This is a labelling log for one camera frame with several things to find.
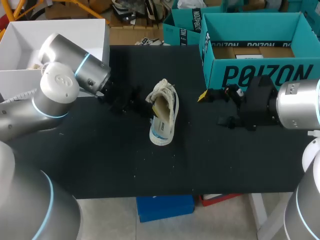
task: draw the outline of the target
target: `blue box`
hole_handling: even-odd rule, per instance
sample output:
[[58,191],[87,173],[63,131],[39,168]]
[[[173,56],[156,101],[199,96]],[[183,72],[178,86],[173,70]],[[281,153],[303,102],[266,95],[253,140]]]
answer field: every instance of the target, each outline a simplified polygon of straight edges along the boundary
[[203,14],[224,13],[225,11],[226,3],[224,1],[222,1],[220,6],[178,9],[178,0],[174,0],[172,6],[172,16],[175,26],[198,33],[201,32],[201,19]]
[[[214,46],[289,50],[292,57],[218,59]],[[320,77],[320,43],[301,13],[204,14],[199,51],[207,88],[238,84],[245,91],[258,75],[269,75],[277,89],[287,81]]]
[[192,214],[195,202],[191,195],[141,196],[136,198],[140,222],[149,222],[180,215]]
[[163,38],[164,42],[170,45],[198,45],[200,33],[176,27],[170,14],[163,21]]
[[317,36],[320,36],[320,2],[318,0],[303,0],[301,12]]

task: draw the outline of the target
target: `black table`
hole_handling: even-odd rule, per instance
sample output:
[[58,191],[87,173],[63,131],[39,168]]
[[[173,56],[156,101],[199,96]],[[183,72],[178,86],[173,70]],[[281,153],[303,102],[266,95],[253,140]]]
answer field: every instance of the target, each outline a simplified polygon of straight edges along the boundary
[[78,98],[63,124],[9,143],[18,161],[40,168],[76,198],[171,194],[290,192],[303,176],[305,131],[279,126],[256,132],[216,125],[235,114],[232,102],[197,103],[206,89],[197,46],[111,46],[114,74],[143,86],[162,78],[179,95],[175,135],[153,145],[150,123],[110,113],[93,97]]

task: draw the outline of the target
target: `shoe box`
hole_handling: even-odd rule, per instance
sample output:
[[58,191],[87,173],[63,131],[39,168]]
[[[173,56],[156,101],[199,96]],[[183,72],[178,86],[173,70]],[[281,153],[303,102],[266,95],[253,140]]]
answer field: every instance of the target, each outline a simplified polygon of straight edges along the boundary
[[269,75],[287,81],[320,77],[320,42],[301,13],[205,13],[199,51],[207,88]]
[[163,38],[169,45],[198,45],[200,33],[176,27],[170,14],[163,22]]
[[153,24],[145,18],[137,18],[133,25],[121,22],[112,12],[109,26],[110,45],[135,45],[144,37],[164,40],[162,23]]
[[320,2],[318,0],[303,0],[301,12],[317,36],[320,36]]
[[225,0],[209,0],[208,7],[178,9],[178,0],[174,0],[172,16],[176,27],[194,32],[201,32],[201,19],[205,13],[226,12]]

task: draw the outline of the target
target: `white shoe box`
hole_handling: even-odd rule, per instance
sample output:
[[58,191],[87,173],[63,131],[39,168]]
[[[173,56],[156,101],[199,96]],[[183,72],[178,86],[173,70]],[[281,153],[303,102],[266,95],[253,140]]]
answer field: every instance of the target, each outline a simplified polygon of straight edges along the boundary
[[0,93],[4,99],[39,86],[41,70],[27,68],[42,65],[39,50],[53,33],[63,35],[109,64],[109,27],[104,19],[10,22],[0,42]]

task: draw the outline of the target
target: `sneaker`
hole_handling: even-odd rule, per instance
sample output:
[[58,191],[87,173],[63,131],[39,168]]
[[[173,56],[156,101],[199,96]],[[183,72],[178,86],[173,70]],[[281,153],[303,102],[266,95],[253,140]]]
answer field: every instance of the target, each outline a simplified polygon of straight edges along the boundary
[[164,78],[155,85],[145,100],[153,104],[152,109],[157,115],[151,120],[151,142],[158,146],[168,145],[174,138],[179,110],[179,98],[174,86]]

